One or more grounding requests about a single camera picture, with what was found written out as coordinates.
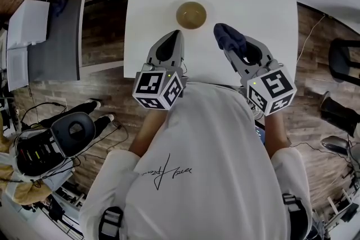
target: white table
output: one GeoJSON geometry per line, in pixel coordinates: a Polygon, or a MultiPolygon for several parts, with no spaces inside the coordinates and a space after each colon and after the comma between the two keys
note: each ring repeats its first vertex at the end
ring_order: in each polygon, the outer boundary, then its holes
{"type": "Polygon", "coordinates": [[[184,34],[184,63],[193,81],[240,86],[213,34],[214,25],[226,23],[264,43],[274,58],[287,66],[295,78],[298,51],[296,0],[129,0],[124,51],[124,76],[141,71],[150,47],[166,33],[180,29],[184,34]],[[176,10],[186,1],[201,3],[208,14],[196,30],[176,22],[176,10]]]}

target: white box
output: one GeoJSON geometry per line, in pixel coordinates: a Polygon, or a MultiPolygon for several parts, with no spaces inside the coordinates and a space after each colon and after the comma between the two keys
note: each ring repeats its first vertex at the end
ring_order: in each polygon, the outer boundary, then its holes
{"type": "Polygon", "coordinates": [[[297,89],[286,68],[275,70],[247,81],[247,98],[265,116],[290,105],[297,89]]]}
{"type": "Polygon", "coordinates": [[[49,2],[25,0],[9,22],[7,49],[26,47],[46,40],[49,2]]]}
{"type": "Polygon", "coordinates": [[[29,85],[27,47],[8,50],[6,63],[9,91],[29,85]]]}
{"type": "Polygon", "coordinates": [[[133,97],[144,108],[170,110],[182,90],[175,71],[141,71],[134,82],[133,97]]]}

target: shoulder strap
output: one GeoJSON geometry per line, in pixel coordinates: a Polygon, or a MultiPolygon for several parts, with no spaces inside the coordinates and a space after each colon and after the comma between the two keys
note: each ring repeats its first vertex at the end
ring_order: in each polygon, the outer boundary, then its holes
{"type": "Polygon", "coordinates": [[[117,206],[105,210],[99,224],[99,240],[119,240],[123,215],[123,210],[117,206]]]}
{"type": "Polygon", "coordinates": [[[301,198],[284,193],[282,200],[290,215],[290,240],[304,240],[308,231],[308,215],[301,198]]]}

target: desk leg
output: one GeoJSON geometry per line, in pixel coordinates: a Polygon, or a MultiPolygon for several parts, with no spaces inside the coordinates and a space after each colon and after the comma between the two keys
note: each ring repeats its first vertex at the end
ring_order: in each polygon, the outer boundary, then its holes
{"type": "Polygon", "coordinates": [[[328,200],[328,202],[330,203],[333,211],[335,212],[335,215],[339,214],[338,209],[336,208],[336,206],[335,206],[335,204],[333,203],[333,201],[331,200],[331,198],[328,197],[327,200],[328,200]]]}
{"type": "Polygon", "coordinates": [[[124,66],[124,61],[114,61],[114,62],[108,62],[102,64],[83,66],[79,68],[80,79],[93,72],[98,72],[98,71],[107,70],[116,67],[122,67],[122,66],[124,66]]]}

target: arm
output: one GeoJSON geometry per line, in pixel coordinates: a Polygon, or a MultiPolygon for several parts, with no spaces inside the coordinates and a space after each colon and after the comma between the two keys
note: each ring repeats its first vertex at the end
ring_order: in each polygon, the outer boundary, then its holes
{"type": "Polygon", "coordinates": [[[129,151],[111,151],[96,176],[79,213],[79,224],[85,239],[98,239],[101,216],[111,206],[125,208],[126,195],[137,178],[134,172],[155,134],[164,123],[167,111],[150,110],[129,151]]]}
{"type": "Polygon", "coordinates": [[[276,151],[289,147],[282,112],[265,117],[265,148],[271,158],[276,151]]]}
{"type": "Polygon", "coordinates": [[[153,138],[165,122],[168,112],[165,110],[150,110],[146,115],[139,133],[136,135],[129,151],[142,157],[149,148],[153,138]]]}

